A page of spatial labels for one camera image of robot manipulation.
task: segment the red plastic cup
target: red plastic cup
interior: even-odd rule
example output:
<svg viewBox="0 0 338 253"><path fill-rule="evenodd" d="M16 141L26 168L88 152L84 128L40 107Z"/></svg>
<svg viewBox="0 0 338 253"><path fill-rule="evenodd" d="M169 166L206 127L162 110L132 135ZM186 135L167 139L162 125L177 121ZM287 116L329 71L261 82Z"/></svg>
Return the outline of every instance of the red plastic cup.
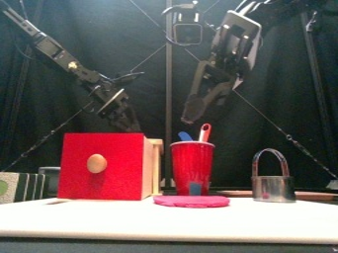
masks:
<svg viewBox="0 0 338 253"><path fill-rule="evenodd" d="M209 195L214 144L181 141L170 147L177 194Z"/></svg>

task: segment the white table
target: white table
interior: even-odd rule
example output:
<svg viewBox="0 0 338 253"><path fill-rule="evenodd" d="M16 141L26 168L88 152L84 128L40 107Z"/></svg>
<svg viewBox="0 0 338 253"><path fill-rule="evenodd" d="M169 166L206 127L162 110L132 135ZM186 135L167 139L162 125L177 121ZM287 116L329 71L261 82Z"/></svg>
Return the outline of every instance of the white table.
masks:
<svg viewBox="0 0 338 253"><path fill-rule="evenodd" d="M153 197L139 202L47 199L2 205L0 213L0 247L15 238L46 238L301 248L312 244L338 251L338 206L303 201L274 204L234 198L226 208L186 209L155 205Z"/></svg>

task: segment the black backdrop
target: black backdrop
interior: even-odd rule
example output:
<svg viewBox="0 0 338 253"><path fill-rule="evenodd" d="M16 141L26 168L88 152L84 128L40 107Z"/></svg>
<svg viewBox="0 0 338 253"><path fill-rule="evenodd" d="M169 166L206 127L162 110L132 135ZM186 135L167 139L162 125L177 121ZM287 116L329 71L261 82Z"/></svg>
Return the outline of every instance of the black backdrop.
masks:
<svg viewBox="0 0 338 253"><path fill-rule="evenodd" d="M126 90L147 137L169 141L166 137L169 99L171 100L169 142L178 140L177 134L182 130L189 131L197 138L201 125L211 122L210 141L217 146L213 186L250 187L253 157L259 150L270 147L285 155L297 187L325 187L333 177L294 147L285 135L235 93L229 96L222 108L207 111L206 117L195 125L187 126L181 122L197 59L209 57L210 42L206 41L189 50L174 46L173 54L169 55L166 21L162 17L167 2L166 0L36 0L27 1L26 5L30 20L56 39L88 69L95 69L110 77L130 71L146 72ZM234 9L241 2L199 1L209 24L219 25L226 11ZM11 0L8 3L23 14L19 1ZM23 152L30 150L87 103L87 94L70 74L54 64L42 62L35 54L34 60L27 60L19 53L16 47L26 50L26 42L8 23L2 15L2 169L7 168ZM306 147L332 172L338 174L337 18L325 16L321 27L310 36L320 63L320 89L313 78L312 57L306 49L303 23L298 15L285 18L285 21L270 30L254 71L239 86L238 92ZM171 94L167 87L169 70ZM116 130L106 120L82 113L8 171L38 172L42 166L59 166L66 132ZM261 169L262 174L278 175L281 173L278 160L267 155L267 158L262 159Z"/></svg>

